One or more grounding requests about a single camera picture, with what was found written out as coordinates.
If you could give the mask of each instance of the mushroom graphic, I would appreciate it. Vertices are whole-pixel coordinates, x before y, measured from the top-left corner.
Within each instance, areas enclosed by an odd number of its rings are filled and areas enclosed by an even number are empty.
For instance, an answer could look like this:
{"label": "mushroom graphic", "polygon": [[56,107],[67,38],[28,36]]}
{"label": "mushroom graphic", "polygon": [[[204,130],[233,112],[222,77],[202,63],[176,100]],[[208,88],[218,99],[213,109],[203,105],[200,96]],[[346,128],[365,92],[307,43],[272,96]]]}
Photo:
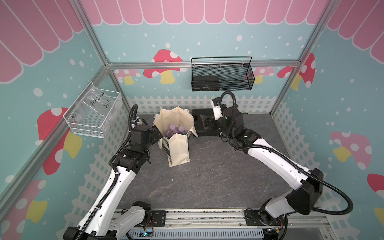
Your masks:
{"label": "mushroom graphic", "polygon": [[[182,62],[183,60],[176,53],[161,49],[153,57],[151,62]],[[186,72],[186,68],[168,68],[168,69],[145,69],[144,76],[147,78],[153,78],[161,74],[160,82],[162,84],[171,84],[175,82],[172,71]]]}
{"label": "mushroom graphic", "polygon": [[347,158],[353,155],[358,167],[365,170],[372,159],[372,147],[363,135],[346,132],[331,132],[330,144],[334,142],[341,145],[333,150],[333,153],[341,162],[346,162]]}
{"label": "mushroom graphic", "polygon": [[137,69],[116,69],[114,71],[115,76],[117,77],[119,83],[122,83],[124,79],[124,83],[126,85],[132,85],[135,81],[132,79],[132,76],[140,77],[140,73]]}
{"label": "mushroom graphic", "polygon": [[259,84],[263,82],[263,76],[272,77],[275,74],[275,69],[273,67],[255,67],[253,74],[255,76],[254,84]]}
{"label": "mushroom graphic", "polygon": [[[293,67],[290,67],[290,66],[285,67],[277,73],[277,76],[279,78],[288,77],[292,69]],[[304,65],[302,66],[299,74],[293,80],[293,83],[291,86],[292,89],[293,90],[299,89],[299,83],[301,79],[304,80],[305,86],[309,88],[313,83],[315,72],[316,72],[316,60],[313,53],[311,53],[308,59],[305,61]]]}
{"label": "mushroom graphic", "polygon": [[42,218],[48,203],[47,201],[35,201],[35,197],[45,186],[45,180],[34,180],[29,183],[12,207],[8,216],[1,223],[3,240],[19,240],[23,235],[26,219],[38,223]]}
{"label": "mushroom graphic", "polygon": [[368,185],[380,197],[384,198],[384,176],[379,174],[369,174],[367,177]]}
{"label": "mushroom graphic", "polygon": [[[39,140],[36,141],[36,145],[39,145],[48,136],[66,110],[67,108],[53,108],[40,115],[37,119]],[[69,153],[71,158],[75,158],[82,144],[83,139],[74,135],[68,129],[44,162],[43,169],[45,174],[54,174],[59,169],[64,149]]]}
{"label": "mushroom graphic", "polygon": [[376,217],[379,219],[379,221],[381,222],[381,224],[384,226],[384,209],[375,207],[375,208],[373,209],[373,211],[375,212]]}

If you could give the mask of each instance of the marble-pattern surface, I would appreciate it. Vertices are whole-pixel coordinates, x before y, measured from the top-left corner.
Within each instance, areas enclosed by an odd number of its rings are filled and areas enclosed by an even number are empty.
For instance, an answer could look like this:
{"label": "marble-pattern surface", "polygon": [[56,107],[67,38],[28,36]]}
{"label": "marble-pattern surface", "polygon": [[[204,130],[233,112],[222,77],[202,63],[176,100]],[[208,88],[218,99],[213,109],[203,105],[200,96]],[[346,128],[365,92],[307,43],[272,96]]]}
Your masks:
{"label": "marble-pattern surface", "polygon": [[[288,155],[269,114],[244,114],[245,127],[260,134],[273,147]],[[148,123],[153,115],[141,115]],[[260,207],[270,197],[290,188],[260,161],[234,151],[218,136],[192,137],[190,162],[169,167],[167,156],[157,144],[151,163],[145,163],[127,188],[118,209],[143,201],[159,208]]]}

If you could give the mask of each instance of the black wire mesh basket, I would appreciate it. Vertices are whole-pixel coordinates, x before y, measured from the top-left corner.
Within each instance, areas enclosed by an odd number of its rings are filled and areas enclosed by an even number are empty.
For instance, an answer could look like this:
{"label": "black wire mesh basket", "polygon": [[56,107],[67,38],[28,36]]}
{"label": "black wire mesh basket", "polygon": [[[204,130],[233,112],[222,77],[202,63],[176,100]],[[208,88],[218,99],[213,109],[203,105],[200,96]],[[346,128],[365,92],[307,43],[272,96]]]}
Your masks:
{"label": "black wire mesh basket", "polygon": [[192,91],[251,90],[255,81],[252,57],[192,58]]}

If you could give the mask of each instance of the aluminum frame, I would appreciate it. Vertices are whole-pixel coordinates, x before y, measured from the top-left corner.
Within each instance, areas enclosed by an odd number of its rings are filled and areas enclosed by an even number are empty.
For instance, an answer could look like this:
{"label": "aluminum frame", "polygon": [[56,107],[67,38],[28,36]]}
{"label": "aluminum frame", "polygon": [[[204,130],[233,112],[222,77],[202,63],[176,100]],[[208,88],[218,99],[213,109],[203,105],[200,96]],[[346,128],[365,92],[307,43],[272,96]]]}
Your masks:
{"label": "aluminum frame", "polygon": [[294,69],[292,69],[292,73],[290,74],[287,81],[285,82],[279,96],[277,97],[277,100],[275,101],[275,104],[271,109],[271,112],[270,112],[271,115],[275,114],[280,103],[285,98],[285,95],[288,93],[289,88],[291,87],[294,79],[296,78],[297,74],[299,74],[299,71],[301,70],[305,61],[309,57],[315,43],[317,42],[317,40],[319,40],[320,35],[324,31],[329,19],[331,18],[333,12],[336,10],[336,7],[339,5],[340,2],[341,0],[328,0],[326,6],[323,9],[323,12],[321,13],[318,23],[315,25],[314,29],[312,30],[305,44],[305,47],[300,54],[299,64]]}

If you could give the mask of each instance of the white wire mesh basket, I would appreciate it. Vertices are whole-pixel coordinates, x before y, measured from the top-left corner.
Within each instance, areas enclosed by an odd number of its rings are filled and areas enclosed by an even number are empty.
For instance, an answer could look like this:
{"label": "white wire mesh basket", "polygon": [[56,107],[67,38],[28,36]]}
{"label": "white wire mesh basket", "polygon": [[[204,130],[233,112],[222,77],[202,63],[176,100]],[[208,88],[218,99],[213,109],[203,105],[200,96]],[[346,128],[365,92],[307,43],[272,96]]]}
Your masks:
{"label": "white wire mesh basket", "polygon": [[73,134],[105,138],[121,106],[119,92],[99,89],[90,82],[63,117]]}

